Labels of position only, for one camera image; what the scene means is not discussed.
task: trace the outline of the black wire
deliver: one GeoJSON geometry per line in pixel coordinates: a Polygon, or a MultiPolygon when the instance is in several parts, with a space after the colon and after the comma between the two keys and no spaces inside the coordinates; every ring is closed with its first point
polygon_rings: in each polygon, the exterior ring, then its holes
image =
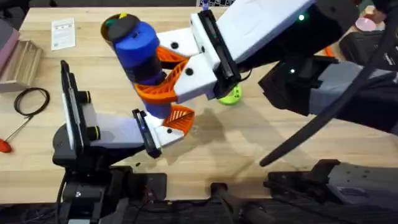
{"type": "Polygon", "coordinates": [[[173,210],[169,210],[169,209],[164,209],[164,210],[149,210],[149,209],[145,209],[145,208],[140,208],[137,205],[131,204],[133,207],[137,208],[137,209],[141,209],[143,212],[147,212],[147,213],[178,213],[178,212],[182,212],[185,210],[188,210],[192,207],[202,207],[202,206],[206,206],[207,203],[211,200],[211,198],[205,200],[204,202],[192,202],[192,201],[187,201],[186,203],[190,203],[190,205],[183,207],[183,208],[179,208],[179,209],[173,209],[173,210]]]}
{"type": "Polygon", "coordinates": [[[325,108],[318,116],[263,158],[260,161],[260,166],[264,167],[273,163],[312,137],[322,127],[329,123],[329,121],[338,114],[340,109],[342,109],[362,88],[368,78],[372,75],[373,71],[375,71],[377,64],[379,64],[380,60],[383,59],[384,54],[397,43],[398,34],[396,32],[398,27],[398,8],[393,9],[389,13],[387,21],[388,23],[379,42],[379,47],[372,54],[365,67],[360,71],[359,75],[353,80],[347,90],[330,106],[325,108]]]}
{"type": "Polygon", "coordinates": [[[26,90],[22,91],[22,93],[20,93],[20,94],[17,96],[17,98],[16,98],[15,101],[14,101],[14,109],[15,109],[19,114],[21,114],[21,115],[23,115],[23,116],[25,116],[25,117],[31,118],[31,117],[33,117],[33,116],[35,116],[35,115],[41,113],[41,112],[47,107],[47,105],[49,104],[49,102],[50,102],[50,93],[49,93],[47,90],[45,90],[45,89],[43,89],[43,88],[39,88],[39,87],[32,87],[32,88],[27,88],[26,90]],[[31,92],[33,92],[33,91],[40,91],[41,94],[43,94],[43,96],[44,96],[44,98],[45,98],[45,101],[44,101],[43,105],[40,106],[39,109],[37,109],[37,110],[35,110],[35,111],[31,112],[31,113],[24,113],[24,112],[22,112],[21,109],[20,109],[20,103],[21,103],[23,97],[26,96],[26,94],[31,93],[31,92]]]}
{"type": "Polygon", "coordinates": [[[253,71],[253,68],[252,69],[250,69],[250,72],[249,72],[249,74],[246,76],[246,77],[244,77],[244,78],[242,78],[239,82],[243,82],[243,81],[246,81],[249,77],[250,77],[250,75],[251,75],[251,72],[253,71]]]}
{"type": "Polygon", "coordinates": [[[8,139],[10,139],[11,137],[13,137],[13,135],[15,135],[15,133],[17,133],[18,131],[20,131],[23,127],[25,127],[25,125],[37,114],[41,113],[48,105],[50,102],[50,93],[43,89],[43,88],[39,88],[39,87],[32,87],[32,88],[27,88],[26,90],[22,91],[22,93],[18,94],[15,101],[14,101],[14,109],[17,113],[25,116],[25,118],[27,118],[27,120],[21,124],[19,126],[19,128],[17,128],[13,133],[11,133],[6,139],[5,141],[7,141],[8,139]],[[33,91],[40,91],[40,93],[44,96],[45,100],[42,106],[40,106],[39,109],[31,112],[31,113],[24,113],[21,111],[21,101],[24,98],[24,96],[26,96],[26,94],[31,93],[33,91]]]}
{"type": "Polygon", "coordinates": [[[63,174],[63,177],[61,180],[60,188],[58,189],[57,201],[55,202],[55,224],[60,223],[59,212],[60,212],[61,196],[62,196],[63,188],[65,187],[65,183],[67,181],[67,176],[68,176],[68,171],[65,170],[65,173],[63,174]]]}
{"type": "Polygon", "coordinates": [[[323,218],[328,218],[328,219],[333,220],[333,221],[343,222],[343,223],[347,223],[347,224],[356,224],[355,222],[351,222],[351,221],[348,221],[348,220],[345,220],[345,219],[341,219],[341,218],[338,218],[338,217],[334,217],[333,215],[327,215],[327,214],[325,214],[325,213],[323,213],[323,212],[317,212],[317,211],[315,211],[315,210],[312,210],[311,208],[307,208],[307,207],[304,207],[304,206],[301,206],[301,205],[297,205],[296,203],[289,202],[289,201],[286,201],[286,200],[281,199],[281,198],[273,197],[272,199],[275,200],[275,201],[277,201],[277,202],[285,203],[285,204],[287,204],[287,205],[290,205],[290,206],[299,208],[299,209],[301,209],[301,210],[304,210],[304,211],[306,211],[306,212],[309,212],[309,213],[312,213],[312,214],[321,216],[321,217],[323,217],[323,218]]]}
{"type": "Polygon", "coordinates": [[[146,203],[143,203],[141,208],[138,208],[138,211],[136,213],[136,217],[134,218],[134,220],[132,221],[132,224],[135,224],[137,222],[138,216],[141,213],[142,209],[149,203],[149,201],[147,201],[146,203]]]}

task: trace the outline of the paper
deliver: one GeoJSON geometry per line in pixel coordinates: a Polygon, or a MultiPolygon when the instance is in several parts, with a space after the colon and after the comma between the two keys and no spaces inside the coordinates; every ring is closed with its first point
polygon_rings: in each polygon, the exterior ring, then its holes
{"type": "Polygon", "coordinates": [[[60,50],[76,45],[74,18],[52,21],[51,50],[60,50]]]}

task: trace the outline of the wooden table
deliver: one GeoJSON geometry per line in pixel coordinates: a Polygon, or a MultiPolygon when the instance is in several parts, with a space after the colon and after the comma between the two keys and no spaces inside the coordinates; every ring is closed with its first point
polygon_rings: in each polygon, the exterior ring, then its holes
{"type": "MultiPolygon", "coordinates": [[[[21,39],[32,39],[44,50],[34,85],[51,94],[49,107],[37,115],[12,141],[14,151],[0,154],[0,203],[54,202],[63,169],[52,164],[52,138],[64,123],[61,104],[60,60],[70,64],[81,90],[91,91],[97,112],[131,116],[144,109],[115,54],[102,40],[100,24],[119,12],[137,15],[157,32],[189,25],[195,7],[173,8],[32,8],[22,27],[21,39]],[[76,47],[52,52],[51,21],[75,18],[76,47]]],[[[224,9],[214,9],[215,15],[224,9]]],[[[144,152],[119,164],[137,172],[165,172],[168,199],[207,198],[212,182],[227,182],[232,193],[266,197],[262,181],[269,171],[309,170],[320,159],[339,159],[362,166],[398,167],[393,136],[344,121],[333,121],[294,152],[271,166],[259,160],[291,136],[310,118],[275,109],[257,85],[273,65],[255,69],[241,84],[243,100],[223,106],[199,97],[186,103],[197,113],[190,134],[153,160],[144,152]]],[[[13,108],[17,93],[0,95],[0,137],[5,138],[24,118],[13,108]]],[[[40,95],[22,103],[32,109],[40,95]]]]}

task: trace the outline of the robotic arm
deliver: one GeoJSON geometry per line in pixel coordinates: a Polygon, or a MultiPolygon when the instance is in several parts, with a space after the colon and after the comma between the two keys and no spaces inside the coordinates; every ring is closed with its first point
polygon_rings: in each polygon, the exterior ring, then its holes
{"type": "MultiPolygon", "coordinates": [[[[313,55],[336,42],[357,18],[357,8],[346,0],[237,0],[218,21],[211,11],[202,11],[191,15],[190,27],[158,34],[132,15],[109,18],[101,33],[147,112],[133,110],[133,118],[96,113],[90,92],[78,89],[68,64],[61,61],[66,123],[53,139],[53,162],[69,174],[57,199],[63,191],[61,220],[99,222],[126,206],[120,199],[146,198],[147,189],[156,191],[151,193],[158,195],[156,199],[164,199],[164,174],[137,178],[131,167],[109,167],[143,150],[159,157],[163,147],[183,139],[195,117],[193,110],[174,103],[200,95],[209,100],[222,98],[246,79],[240,72],[280,61],[259,82],[270,102],[302,115],[323,111],[360,68],[313,55]],[[172,71],[166,75],[163,68],[172,71]],[[71,210],[79,200],[88,206],[71,210]],[[104,209],[107,201],[112,203],[104,209]]],[[[391,74],[378,71],[374,75],[391,74]]],[[[339,118],[378,128],[356,114],[339,118]]]]}

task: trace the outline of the black mount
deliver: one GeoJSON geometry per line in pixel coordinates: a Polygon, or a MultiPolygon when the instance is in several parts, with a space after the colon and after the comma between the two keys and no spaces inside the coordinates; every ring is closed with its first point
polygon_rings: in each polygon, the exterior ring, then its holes
{"type": "Polygon", "coordinates": [[[291,57],[281,60],[258,84],[274,107],[308,116],[311,90],[320,87],[319,76],[333,63],[338,60],[316,55],[291,57]]]}
{"type": "Polygon", "coordinates": [[[131,167],[110,167],[92,175],[67,171],[60,207],[61,224],[122,223],[130,200],[164,200],[166,174],[133,174],[131,167]]]}
{"type": "Polygon", "coordinates": [[[53,163],[65,168],[57,197],[56,223],[70,223],[70,220],[90,224],[122,223],[130,200],[164,200],[166,174],[134,174],[130,166],[112,166],[145,150],[146,146],[152,157],[160,155],[143,119],[145,113],[132,112],[141,127],[144,145],[129,149],[92,146],[90,142],[100,139],[101,135],[100,127],[86,126],[82,106],[91,103],[90,93],[78,91],[66,61],[61,61],[61,68],[67,123],[53,138],[53,163]]]}
{"type": "Polygon", "coordinates": [[[336,159],[322,159],[311,171],[305,172],[270,172],[264,181],[264,187],[271,195],[296,199],[298,197],[314,200],[320,204],[325,202],[343,202],[328,188],[329,174],[340,164],[336,159]]]}

